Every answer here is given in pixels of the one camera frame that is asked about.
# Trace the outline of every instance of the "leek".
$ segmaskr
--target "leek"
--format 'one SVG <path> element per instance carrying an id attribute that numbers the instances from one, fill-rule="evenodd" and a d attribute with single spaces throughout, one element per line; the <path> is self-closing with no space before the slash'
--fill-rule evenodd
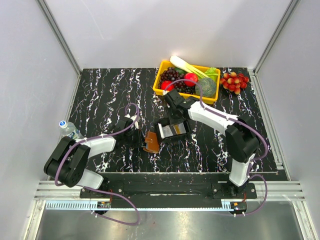
<path id="1" fill-rule="evenodd" d="M 186 61 L 182 60 L 178 56 L 171 56 L 170 57 L 170 62 L 177 68 L 185 70 L 187 73 L 193 73 L 198 76 L 199 79 L 203 78 L 209 78 L 206 74 L 204 74 L 202 71 L 199 69 L 195 68 L 194 66 L 190 65 Z"/>

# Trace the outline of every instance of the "bottle label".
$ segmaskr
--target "bottle label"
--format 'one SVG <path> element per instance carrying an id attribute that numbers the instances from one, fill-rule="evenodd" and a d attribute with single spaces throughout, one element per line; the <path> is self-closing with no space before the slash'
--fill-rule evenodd
<path id="1" fill-rule="evenodd" d="M 71 132 L 68 135 L 69 138 L 72 138 L 73 140 L 76 140 L 80 137 L 80 131 L 78 129 L 76 129 L 75 131 Z"/>

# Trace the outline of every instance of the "bunch of grapes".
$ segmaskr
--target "bunch of grapes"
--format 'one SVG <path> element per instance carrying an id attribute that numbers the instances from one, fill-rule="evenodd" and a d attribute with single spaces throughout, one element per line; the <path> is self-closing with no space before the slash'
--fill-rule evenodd
<path id="1" fill-rule="evenodd" d="M 164 81 L 175 81 L 179 79 L 184 79 L 185 74 L 184 73 L 179 73 L 177 70 L 175 70 L 174 67 L 169 67 L 167 70 L 165 70 L 163 73 L 160 74 L 160 81 L 158 83 L 158 89 L 161 89 L 161 84 Z M 187 86 L 183 81 L 176 82 L 174 84 L 174 88 L 179 92 L 179 93 L 184 93 L 184 94 L 194 94 L 195 87 L 194 86 Z"/>

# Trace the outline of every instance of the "gray wall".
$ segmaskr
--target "gray wall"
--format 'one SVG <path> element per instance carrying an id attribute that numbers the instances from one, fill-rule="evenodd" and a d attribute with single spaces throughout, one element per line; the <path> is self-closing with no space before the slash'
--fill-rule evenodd
<path id="1" fill-rule="evenodd" d="M 258 73 L 294 180 L 320 231 L 320 1 L 301 1 Z"/>
<path id="2" fill-rule="evenodd" d="M 35 0 L 0 7 L 0 233 L 20 239 L 76 74 Z"/>
<path id="3" fill-rule="evenodd" d="M 253 68 L 290 0 L 46 0 L 81 68 Z"/>

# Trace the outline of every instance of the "table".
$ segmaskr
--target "table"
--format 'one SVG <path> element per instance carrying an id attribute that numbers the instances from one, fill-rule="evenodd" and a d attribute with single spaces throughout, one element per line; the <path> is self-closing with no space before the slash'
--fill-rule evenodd
<path id="1" fill-rule="evenodd" d="M 220 68 L 221 73 L 236 72 L 250 77 L 246 68 Z M 152 90 L 157 68 L 90 68 L 84 69 L 72 105 L 69 120 L 86 137 L 105 133 L 125 115 L 125 106 L 136 103 L 141 110 L 142 132 L 151 130 L 153 121 L 164 117 L 163 97 Z M 252 171 L 277 172 L 264 121 L 253 86 L 248 83 L 240 95 L 220 88 L 214 108 L 226 113 L 248 113 L 256 129 L 266 139 L 268 155 L 257 160 Z M 226 148 L 225 137 L 218 131 L 190 121 L 190 139 L 161 144 L 160 152 L 152 154 L 142 149 L 123 146 L 113 152 L 94 156 L 87 168 L 97 172 L 229 172 L 232 159 Z M 264 151 L 261 145 L 257 155 Z"/>

